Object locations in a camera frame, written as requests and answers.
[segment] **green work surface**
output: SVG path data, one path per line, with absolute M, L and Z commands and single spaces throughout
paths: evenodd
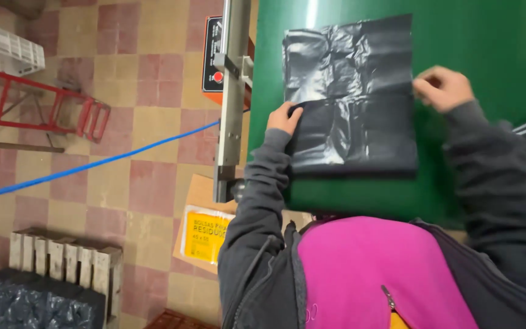
M 248 149 L 263 143 L 267 117 L 283 101 L 284 31 L 413 13 L 413 74 L 435 65 L 464 73 L 493 122 L 526 121 L 526 0 L 264 0 L 259 2 Z M 461 228 L 461 208 L 444 165 L 444 126 L 416 103 L 415 180 L 297 179 L 285 193 L 293 210 L 420 217 Z

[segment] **person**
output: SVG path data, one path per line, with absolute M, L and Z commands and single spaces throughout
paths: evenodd
M 372 217 L 281 234 L 284 153 L 302 109 L 271 113 L 218 258 L 223 328 L 526 328 L 526 153 L 487 122 L 468 79 L 433 67 L 415 95 L 445 118 L 468 233 Z

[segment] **checkered tile floor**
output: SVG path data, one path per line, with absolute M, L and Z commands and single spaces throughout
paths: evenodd
M 47 0 L 46 11 L 32 22 L 0 8 L 1 28 L 44 47 L 46 70 L 31 78 L 79 81 L 85 93 L 112 106 L 98 145 L 67 136 L 64 154 L 0 150 L 0 187 L 218 119 L 220 107 L 201 95 L 200 80 L 205 17 L 220 15 L 222 4 Z M 44 112 L 52 102 L 50 95 L 43 97 Z M 14 111 L 8 114 L 13 120 L 39 123 L 33 104 Z M 216 276 L 171 257 L 191 176 L 212 176 L 217 134 L 213 127 L 131 159 L 0 196 L 0 267 L 7 264 L 9 233 L 16 229 L 46 227 L 115 243 L 126 263 L 121 328 L 142 328 L 163 307 L 217 324 Z M 0 142 L 47 145 L 42 132 L 4 127 Z

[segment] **zipper pull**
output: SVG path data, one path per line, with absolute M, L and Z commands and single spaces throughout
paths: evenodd
M 384 285 L 381 285 L 380 288 L 383 290 L 384 295 L 387 296 L 387 301 L 389 302 L 389 307 L 391 308 L 391 311 L 395 311 L 395 301 L 391 297 L 391 293 L 387 290 L 387 287 Z

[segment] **blue rope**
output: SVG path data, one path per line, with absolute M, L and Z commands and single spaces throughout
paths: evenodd
M 33 186 L 33 185 L 36 185 L 36 184 L 49 182 L 49 181 L 51 181 L 53 179 L 61 178 L 61 177 L 64 177 L 64 176 L 68 176 L 68 175 L 77 173 L 77 172 L 81 172 L 83 170 L 87 170 L 87 169 L 90 169 L 90 168 L 98 167 L 100 165 L 104 165 L 105 163 L 109 163 L 109 162 L 113 162 L 113 161 L 116 161 L 116 160 L 120 160 L 120 159 L 123 159 L 124 157 L 132 156 L 134 154 L 143 152 L 145 150 L 149 150 L 152 147 L 156 147 L 158 145 L 162 145 L 164 143 L 171 142 L 172 140 L 176 140 L 176 139 L 179 139 L 179 138 L 182 138 L 182 137 L 186 137 L 188 135 L 192 135 L 193 133 L 206 130 L 206 129 L 212 127 L 212 126 L 216 126 L 217 124 L 219 124 L 219 121 L 216 121 L 216 122 L 213 122 L 213 123 L 209 123 L 206 126 L 198 128 L 198 129 L 194 129 L 193 131 L 188 131 L 188 132 L 185 132 L 185 133 L 181 133 L 178 136 L 173 136 L 173 137 L 170 137 L 170 138 L 166 138 L 166 139 L 157 141 L 155 143 L 152 143 L 150 145 L 144 146 L 144 147 L 142 147 L 140 149 L 136 149 L 136 150 L 133 150 L 133 151 L 130 151 L 130 152 L 127 152 L 127 153 L 123 153 L 123 154 L 115 155 L 115 156 L 112 156 L 112 157 L 108 157 L 107 159 L 91 162 L 91 163 L 85 164 L 84 166 L 79 166 L 79 167 L 76 167 L 76 168 L 64 170 L 63 172 L 59 172 L 59 173 L 55 173 L 55 174 L 52 174 L 52 175 L 36 178 L 36 179 L 33 179 L 33 180 L 29 180 L 27 182 L 23 182 L 23 183 L 18 183 L 18 184 L 11 185 L 11 186 L 2 187 L 0 189 L 0 195 L 1 194 L 5 194 L 5 193 L 10 193 L 10 192 L 13 192 L 13 191 L 17 191 L 17 190 L 20 190 L 20 189 L 25 189 L 26 187 L 30 187 L 30 186 Z

